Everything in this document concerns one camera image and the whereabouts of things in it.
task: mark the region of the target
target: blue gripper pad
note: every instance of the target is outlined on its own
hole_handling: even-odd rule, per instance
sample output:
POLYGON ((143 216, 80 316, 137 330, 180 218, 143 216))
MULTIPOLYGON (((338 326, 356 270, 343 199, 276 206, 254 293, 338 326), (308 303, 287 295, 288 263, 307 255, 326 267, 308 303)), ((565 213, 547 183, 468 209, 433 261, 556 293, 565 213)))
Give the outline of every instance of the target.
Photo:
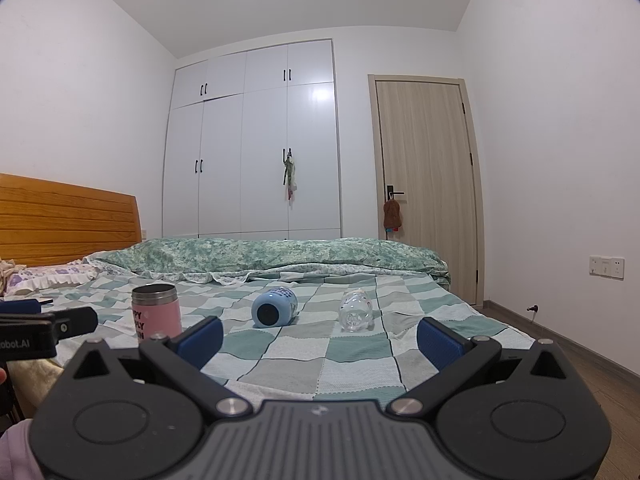
POLYGON ((0 301, 0 314, 40 314, 42 308, 38 300, 0 301))
POLYGON ((174 337, 169 348, 200 370, 222 348, 222 322, 209 316, 174 337))
POLYGON ((450 365, 473 348, 473 343, 432 317, 418 323, 418 349, 438 370, 450 365))

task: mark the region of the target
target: beige blanket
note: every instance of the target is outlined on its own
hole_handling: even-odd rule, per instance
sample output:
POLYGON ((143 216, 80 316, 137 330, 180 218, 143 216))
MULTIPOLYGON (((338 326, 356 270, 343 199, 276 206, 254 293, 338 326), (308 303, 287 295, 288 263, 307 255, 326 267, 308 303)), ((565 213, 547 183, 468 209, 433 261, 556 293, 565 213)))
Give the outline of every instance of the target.
POLYGON ((9 283, 9 278, 14 272, 20 272, 25 269, 26 265, 16 265, 13 260, 8 262, 0 258, 0 296, 4 294, 6 284, 9 283))
POLYGON ((33 416, 62 373, 61 367, 47 359, 13 361, 8 363, 8 368, 20 407, 26 417, 33 416))

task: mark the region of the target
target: wooden door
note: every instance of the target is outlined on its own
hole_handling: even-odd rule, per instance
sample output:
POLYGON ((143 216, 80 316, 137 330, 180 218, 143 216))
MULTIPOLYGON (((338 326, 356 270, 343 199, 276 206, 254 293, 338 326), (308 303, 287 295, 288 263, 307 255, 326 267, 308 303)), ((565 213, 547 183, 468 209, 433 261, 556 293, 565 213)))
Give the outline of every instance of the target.
POLYGON ((282 150, 287 147, 287 88, 244 94, 240 231, 288 231, 282 150))
POLYGON ((171 110, 166 133, 162 236, 198 236, 203 103, 171 110))
POLYGON ((204 99, 207 62, 201 61, 175 71, 171 108, 191 105, 204 99))
POLYGON ((290 86, 287 147, 295 163, 289 229, 339 229, 334 84, 290 86))
POLYGON ((246 52, 209 59, 205 99, 215 99, 244 92, 246 52))
POLYGON ((334 80, 331 40, 291 43, 287 62, 289 86, 327 83, 334 80))
POLYGON ((460 87, 379 80, 376 89, 384 189, 404 192, 395 196, 402 227, 387 237, 435 250, 452 293, 476 304, 476 197, 460 87))
POLYGON ((287 86, 287 45, 259 48, 246 53, 244 91, 287 86))
POLYGON ((199 232, 240 229, 242 94, 204 103, 200 140, 199 232))

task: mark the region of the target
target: green floral comforter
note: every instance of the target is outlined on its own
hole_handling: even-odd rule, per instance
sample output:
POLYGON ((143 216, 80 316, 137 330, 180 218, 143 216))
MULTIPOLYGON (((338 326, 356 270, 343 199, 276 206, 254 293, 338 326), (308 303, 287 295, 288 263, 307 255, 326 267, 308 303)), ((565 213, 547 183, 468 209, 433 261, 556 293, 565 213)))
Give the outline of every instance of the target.
POLYGON ((158 238, 127 249, 91 254, 86 261, 139 276, 207 283, 221 278, 298 280, 303 276, 429 274, 445 287, 447 264, 426 248, 375 238, 226 240, 158 238))

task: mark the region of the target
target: brown bag hanging on door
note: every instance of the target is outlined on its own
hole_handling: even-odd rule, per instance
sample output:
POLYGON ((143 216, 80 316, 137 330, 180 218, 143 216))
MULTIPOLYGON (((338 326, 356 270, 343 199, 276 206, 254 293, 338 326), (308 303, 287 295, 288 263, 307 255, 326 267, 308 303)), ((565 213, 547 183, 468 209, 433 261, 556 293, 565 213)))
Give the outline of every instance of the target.
POLYGON ((385 213, 383 225, 386 231, 398 231, 398 228, 402 227, 402 219, 400 218, 400 204, 396 202, 396 199, 387 200, 382 211, 385 213))

